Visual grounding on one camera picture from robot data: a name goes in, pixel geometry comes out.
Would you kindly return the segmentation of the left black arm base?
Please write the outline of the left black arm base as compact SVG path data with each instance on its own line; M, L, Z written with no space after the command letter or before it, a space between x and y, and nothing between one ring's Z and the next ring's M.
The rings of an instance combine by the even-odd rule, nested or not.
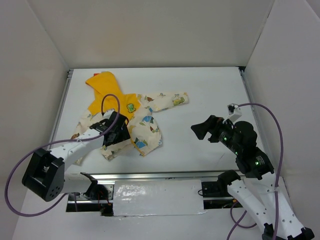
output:
M90 180L88 189L82 194L88 200L97 200L97 207L103 216L111 217L113 215L113 204L110 202L109 191L98 183L98 180L88 173L81 172L81 175Z

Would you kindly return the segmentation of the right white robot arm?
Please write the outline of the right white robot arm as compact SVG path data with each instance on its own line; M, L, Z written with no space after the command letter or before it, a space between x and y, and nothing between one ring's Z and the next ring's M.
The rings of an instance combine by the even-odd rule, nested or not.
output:
M257 147L257 133L251 123L211 115L205 122L191 126L199 140L207 133L211 143L222 143L236 156L240 172L255 188L252 193L244 180L228 170L218 176L217 189L223 196L234 197L253 218L264 240L312 240L313 231L302 225L276 187L276 173L268 156Z

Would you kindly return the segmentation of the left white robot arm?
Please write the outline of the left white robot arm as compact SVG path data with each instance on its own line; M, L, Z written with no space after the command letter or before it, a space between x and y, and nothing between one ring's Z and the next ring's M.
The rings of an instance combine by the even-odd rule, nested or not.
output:
M95 198L99 187L97 179L85 172L66 173L66 170L93 150L130 140L128 122L124 115L109 110L102 120L92 124L72 141L49 150L36 150L22 184L45 202L54 200L61 193L80 193L88 200Z

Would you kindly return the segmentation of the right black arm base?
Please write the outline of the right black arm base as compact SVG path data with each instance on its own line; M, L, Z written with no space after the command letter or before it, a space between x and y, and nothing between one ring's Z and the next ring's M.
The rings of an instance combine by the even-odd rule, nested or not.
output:
M201 189L197 192L203 198L227 198L231 195L227 192L227 187L220 181L203 181Z

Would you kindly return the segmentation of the yellow hooded dinosaur print jacket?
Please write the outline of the yellow hooded dinosaur print jacket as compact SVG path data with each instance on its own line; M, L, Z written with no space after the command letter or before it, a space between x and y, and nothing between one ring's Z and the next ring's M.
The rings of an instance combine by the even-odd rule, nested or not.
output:
M124 94L116 77L109 71L96 73L85 83L93 88L94 101L80 117L73 139L101 121L107 110L120 110L120 114L128 118L131 139L100 148L100 153L108 161L132 148L136 148L143 157L158 148L162 144L162 133L152 114L189 102L186 92Z

